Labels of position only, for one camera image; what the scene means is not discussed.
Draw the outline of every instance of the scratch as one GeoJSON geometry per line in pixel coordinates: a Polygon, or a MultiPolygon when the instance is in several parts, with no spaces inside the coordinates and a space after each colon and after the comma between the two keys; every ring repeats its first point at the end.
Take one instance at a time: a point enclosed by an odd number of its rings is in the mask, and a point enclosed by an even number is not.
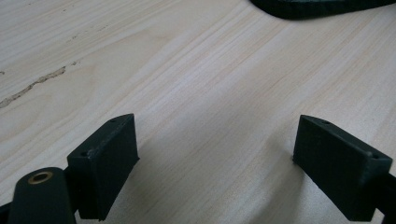
{"type": "Polygon", "coordinates": [[[9,104],[11,104],[13,101],[15,101],[16,99],[20,98],[21,96],[23,96],[26,92],[28,92],[29,90],[31,90],[33,88],[33,86],[35,86],[36,84],[39,83],[43,83],[45,81],[47,81],[50,78],[53,77],[57,77],[62,75],[64,72],[66,71],[66,66],[63,66],[62,68],[56,70],[53,73],[49,73],[43,77],[40,77],[38,80],[36,80],[34,83],[30,84],[29,86],[27,86],[25,89],[23,89],[22,91],[13,94],[12,96],[9,96],[8,98],[4,99],[2,102],[0,102],[0,109],[4,108],[6,106],[8,106],[9,104]]]}

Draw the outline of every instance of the wooden table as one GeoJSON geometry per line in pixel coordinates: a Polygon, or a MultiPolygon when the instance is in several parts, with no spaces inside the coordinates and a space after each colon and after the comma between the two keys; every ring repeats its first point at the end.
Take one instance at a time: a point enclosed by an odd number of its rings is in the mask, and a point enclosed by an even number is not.
{"type": "Polygon", "coordinates": [[[298,119],[396,158],[395,12],[283,21],[246,0],[1,1],[0,203],[134,113],[141,160],[104,223],[348,223],[291,162],[298,119]]]}

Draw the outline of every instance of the crack in wood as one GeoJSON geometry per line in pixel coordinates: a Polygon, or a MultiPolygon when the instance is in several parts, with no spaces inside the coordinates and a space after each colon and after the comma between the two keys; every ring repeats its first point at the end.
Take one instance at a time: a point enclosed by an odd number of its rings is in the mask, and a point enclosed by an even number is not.
{"type": "Polygon", "coordinates": [[[39,84],[39,83],[43,83],[45,81],[47,81],[50,78],[53,77],[57,77],[62,75],[64,72],[66,72],[66,66],[63,66],[62,68],[56,70],[53,73],[49,73],[43,77],[40,77],[38,80],[36,80],[34,83],[30,84],[29,86],[27,86],[25,89],[23,89],[22,91],[19,91],[16,94],[13,94],[12,96],[7,97],[6,99],[4,99],[2,102],[0,102],[0,109],[4,108],[6,106],[8,106],[9,104],[11,104],[13,101],[17,100],[18,98],[22,97],[26,92],[28,92],[29,90],[31,90],[33,88],[34,85],[39,84]]]}

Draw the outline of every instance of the black curved object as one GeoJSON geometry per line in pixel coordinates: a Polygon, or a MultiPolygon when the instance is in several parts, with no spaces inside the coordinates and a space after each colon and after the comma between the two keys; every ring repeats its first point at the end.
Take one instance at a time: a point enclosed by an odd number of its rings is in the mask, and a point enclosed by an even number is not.
{"type": "Polygon", "coordinates": [[[285,20],[306,20],[360,11],[396,3],[396,0],[250,0],[270,15],[285,20]]]}

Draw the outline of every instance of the wooden surface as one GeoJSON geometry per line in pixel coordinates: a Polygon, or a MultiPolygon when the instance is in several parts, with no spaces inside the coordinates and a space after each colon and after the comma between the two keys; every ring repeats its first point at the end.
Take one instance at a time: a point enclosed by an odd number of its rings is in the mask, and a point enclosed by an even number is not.
{"type": "Polygon", "coordinates": [[[282,21],[246,0],[3,0],[0,203],[134,113],[141,161],[104,223],[348,223],[291,162],[298,118],[396,158],[395,85],[396,6],[282,21]]]}

